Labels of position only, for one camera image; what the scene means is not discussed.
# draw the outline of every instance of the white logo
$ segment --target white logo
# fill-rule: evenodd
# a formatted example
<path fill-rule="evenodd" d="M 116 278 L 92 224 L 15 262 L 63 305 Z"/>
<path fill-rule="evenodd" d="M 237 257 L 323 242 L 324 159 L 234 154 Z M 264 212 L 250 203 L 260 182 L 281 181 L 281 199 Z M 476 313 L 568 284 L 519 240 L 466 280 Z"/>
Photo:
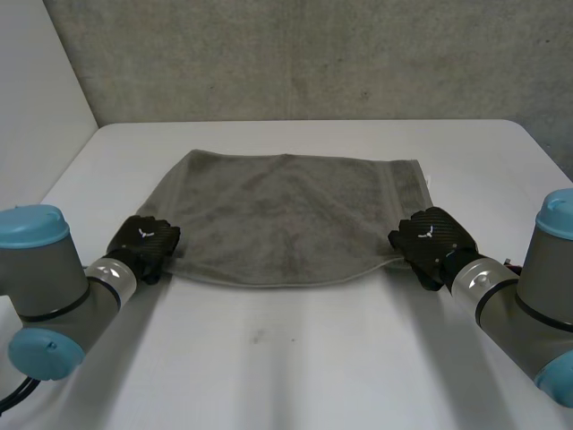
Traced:
<path fill-rule="evenodd" d="M 155 233 L 145 233 L 144 231 L 141 231 L 140 228 L 138 228 L 138 230 L 140 230 L 140 235 L 141 235 L 142 238 L 151 237 L 151 236 L 154 236 L 154 235 L 155 235 Z"/>
<path fill-rule="evenodd" d="M 418 237 L 429 237 L 432 238 L 432 234 L 433 234 L 433 226 L 430 226 L 430 231 L 428 233 L 426 233 L 425 235 L 418 235 Z"/>

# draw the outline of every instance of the gray wall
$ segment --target gray wall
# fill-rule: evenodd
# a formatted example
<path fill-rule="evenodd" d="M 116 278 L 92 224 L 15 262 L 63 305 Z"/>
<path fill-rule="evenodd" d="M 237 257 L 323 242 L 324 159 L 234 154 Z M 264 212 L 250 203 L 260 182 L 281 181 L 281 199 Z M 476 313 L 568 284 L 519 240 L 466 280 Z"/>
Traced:
<path fill-rule="evenodd" d="M 507 118 L 573 176 L 573 0 L 45 3 L 100 125 Z"/>

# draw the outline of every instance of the concrete wall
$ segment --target concrete wall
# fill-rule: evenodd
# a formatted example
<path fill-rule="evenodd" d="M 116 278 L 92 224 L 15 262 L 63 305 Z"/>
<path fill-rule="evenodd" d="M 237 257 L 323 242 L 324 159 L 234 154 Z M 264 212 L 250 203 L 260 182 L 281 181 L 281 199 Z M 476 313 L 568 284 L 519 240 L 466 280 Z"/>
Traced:
<path fill-rule="evenodd" d="M 100 125 L 507 118 L 573 176 L 573 0 L 45 3 Z"/>
<path fill-rule="evenodd" d="M 0 0 L 0 210 L 39 202 L 97 129 L 41 0 Z"/>

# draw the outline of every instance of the white table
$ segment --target white table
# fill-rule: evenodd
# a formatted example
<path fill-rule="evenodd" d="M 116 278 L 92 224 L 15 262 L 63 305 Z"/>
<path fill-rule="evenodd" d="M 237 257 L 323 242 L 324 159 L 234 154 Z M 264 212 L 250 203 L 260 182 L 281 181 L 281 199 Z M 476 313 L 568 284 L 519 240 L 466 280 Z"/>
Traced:
<path fill-rule="evenodd" d="M 109 125 L 45 202 L 84 264 L 186 152 L 419 159 L 436 205 L 483 254 L 523 262 L 544 196 L 570 181 L 506 121 Z M 4 303 L 0 341 L 18 320 Z M 20 381 L 0 366 L 3 392 Z M 565 429 L 554 405 L 453 303 L 409 272 L 326 288 L 172 279 L 143 287 L 81 369 L 42 383 L 0 428 Z"/>

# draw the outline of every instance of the light blue joint cap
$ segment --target light blue joint cap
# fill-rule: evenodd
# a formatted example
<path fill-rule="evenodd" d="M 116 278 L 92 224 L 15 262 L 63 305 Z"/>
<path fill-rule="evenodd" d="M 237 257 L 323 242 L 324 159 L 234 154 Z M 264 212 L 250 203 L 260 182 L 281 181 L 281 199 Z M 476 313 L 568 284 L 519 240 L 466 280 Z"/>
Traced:
<path fill-rule="evenodd" d="M 573 240 L 573 188 L 548 194 L 535 224 L 545 233 Z"/>
<path fill-rule="evenodd" d="M 57 331 L 22 329 L 10 342 L 8 357 L 30 378 L 57 381 L 73 372 L 86 355 L 80 345 Z"/>
<path fill-rule="evenodd" d="M 36 248 L 69 234 L 70 226 L 55 206 L 33 204 L 0 211 L 0 248 Z"/>
<path fill-rule="evenodd" d="M 561 406 L 573 408 L 573 350 L 541 369 L 534 382 Z"/>

